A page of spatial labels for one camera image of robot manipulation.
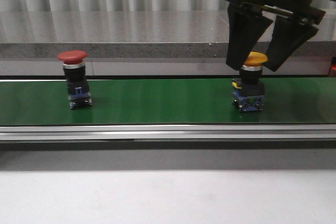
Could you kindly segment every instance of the green conveyor belt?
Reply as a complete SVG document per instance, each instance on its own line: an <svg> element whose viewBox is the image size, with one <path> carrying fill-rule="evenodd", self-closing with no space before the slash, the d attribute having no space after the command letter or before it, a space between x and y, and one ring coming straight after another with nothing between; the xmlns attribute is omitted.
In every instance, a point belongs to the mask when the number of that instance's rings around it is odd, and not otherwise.
<svg viewBox="0 0 336 224"><path fill-rule="evenodd" d="M263 111L232 106L230 78L89 81L70 110L65 81L0 82L0 125L335 123L336 78L263 78Z"/></svg>

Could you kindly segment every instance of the red mushroom button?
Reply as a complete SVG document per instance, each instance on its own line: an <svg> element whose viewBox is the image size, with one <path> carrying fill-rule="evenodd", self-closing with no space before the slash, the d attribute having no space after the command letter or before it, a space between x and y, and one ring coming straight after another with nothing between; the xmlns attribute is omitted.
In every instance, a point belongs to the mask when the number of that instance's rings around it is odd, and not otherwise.
<svg viewBox="0 0 336 224"><path fill-rule="evenodd" d="M76 65L83 62L83 59L87 57L88 54L81 50L72 50L61 52L57 59L64 62L67 65Z"/></svg>

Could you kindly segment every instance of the yellow mushroom button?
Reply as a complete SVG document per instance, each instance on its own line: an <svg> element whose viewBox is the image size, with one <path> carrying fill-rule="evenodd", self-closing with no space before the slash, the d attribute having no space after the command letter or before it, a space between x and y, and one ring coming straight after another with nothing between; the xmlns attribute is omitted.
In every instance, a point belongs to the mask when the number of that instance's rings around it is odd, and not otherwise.
<svg viewBox="0 0 336 224"><path fill-rule="evenodd" d="M262 52L251 52L247 57L244 65L246 66L260 66L268 60L267 55Z"/></svg>

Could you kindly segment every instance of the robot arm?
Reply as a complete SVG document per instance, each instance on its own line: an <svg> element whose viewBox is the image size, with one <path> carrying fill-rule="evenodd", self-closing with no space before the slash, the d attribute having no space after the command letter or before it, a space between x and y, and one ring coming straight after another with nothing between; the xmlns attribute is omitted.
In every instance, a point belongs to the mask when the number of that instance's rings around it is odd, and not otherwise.
<svg viewBox="0 0 336 224"><path fill-rule="evenodd" d="M277 14L265 66L276 71L304 42L313 37L325 12L310 6L312 0L227 0L229 46L226 63L242 67L258 39L273 20L263 11Z"/></svg>

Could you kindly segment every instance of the emergency stop button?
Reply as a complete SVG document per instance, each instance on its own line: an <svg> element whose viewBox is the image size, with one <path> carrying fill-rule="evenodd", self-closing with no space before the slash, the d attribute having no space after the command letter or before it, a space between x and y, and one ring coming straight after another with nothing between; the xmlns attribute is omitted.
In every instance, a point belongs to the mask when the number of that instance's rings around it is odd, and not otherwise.
<svg viewBox="0 0 336 224"><path fill-rule="evenodd" d="M61 52L57 59L64 62L66 65L77 65L83 62L83 59L86 58L88 54L81 50L72 50Z"/></svg>

